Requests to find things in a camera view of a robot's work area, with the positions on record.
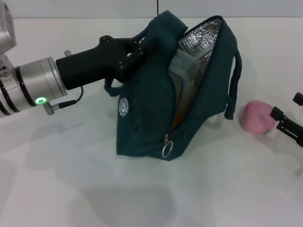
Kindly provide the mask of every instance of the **pink sponge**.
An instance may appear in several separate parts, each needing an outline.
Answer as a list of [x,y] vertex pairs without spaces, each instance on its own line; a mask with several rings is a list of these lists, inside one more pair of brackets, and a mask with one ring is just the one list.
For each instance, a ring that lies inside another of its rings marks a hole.
[[246,104],[240,119],[245,131],[253,134],[264,134],[272,130],[276,121],[269,115],[273,107],[261,101],[250,101]]

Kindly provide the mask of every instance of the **zipper pull ring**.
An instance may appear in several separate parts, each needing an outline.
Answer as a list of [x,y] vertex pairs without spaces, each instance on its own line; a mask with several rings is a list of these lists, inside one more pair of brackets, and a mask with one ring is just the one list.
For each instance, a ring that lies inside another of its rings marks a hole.
[[[163,157],[163,158],[167,158],[167,157],[170,155],[171,151],[172,151],[172,148],[173,148],[173,146],[174,146],[174,142],[171,141],[171,140],[169,141],[169,136],[168,136],[168,134],[165,134],[165,135],[164,135],[164,142],[165,142],[165,145],[164,145],[164,147],[163,147],[163,149],[162,149],[162,157]],[[166,150],[166,147],[167,147],[168,145],[170,145],[169,152],[167,153],[167,155],[165,155],[165,150]]]

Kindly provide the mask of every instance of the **bag handle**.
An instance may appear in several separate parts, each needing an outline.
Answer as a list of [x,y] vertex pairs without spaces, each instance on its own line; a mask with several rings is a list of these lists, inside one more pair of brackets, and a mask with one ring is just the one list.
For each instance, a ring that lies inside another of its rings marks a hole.
[[233,114],[235,113],[236,109],[238,82],[242,71],[242,59],[239,50],[237,50],[235,54],[235,60],[236,65],[232,74],[231,84],[229,87],[229,97],[227,100],[227,108],[224,115],[227,120],[233,120]]

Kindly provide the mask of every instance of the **cable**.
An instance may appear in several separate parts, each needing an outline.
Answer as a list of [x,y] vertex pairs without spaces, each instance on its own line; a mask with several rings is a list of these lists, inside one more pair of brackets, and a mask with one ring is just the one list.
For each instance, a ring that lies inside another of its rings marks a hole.
[[59,108],[62,109],[62,108],[68,107],[70,105],[75,105],[77,102],[80,101],[80,99],[83,96],[83,93],[84,93],[83,86],[81,86],[81,94],[80,94],[79,98],[77,100],[70,100],[70,101],[58,103]]

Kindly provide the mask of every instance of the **round logo patch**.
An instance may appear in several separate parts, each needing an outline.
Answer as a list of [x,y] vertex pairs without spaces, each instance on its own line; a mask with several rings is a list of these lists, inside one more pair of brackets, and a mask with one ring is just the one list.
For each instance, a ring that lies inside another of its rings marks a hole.
[[122,117],[125,117],[128,113],[128,108],[129,108],[129,103],[128,100],[126,98],[121,98],[120,102],[119,102],[119,114]]

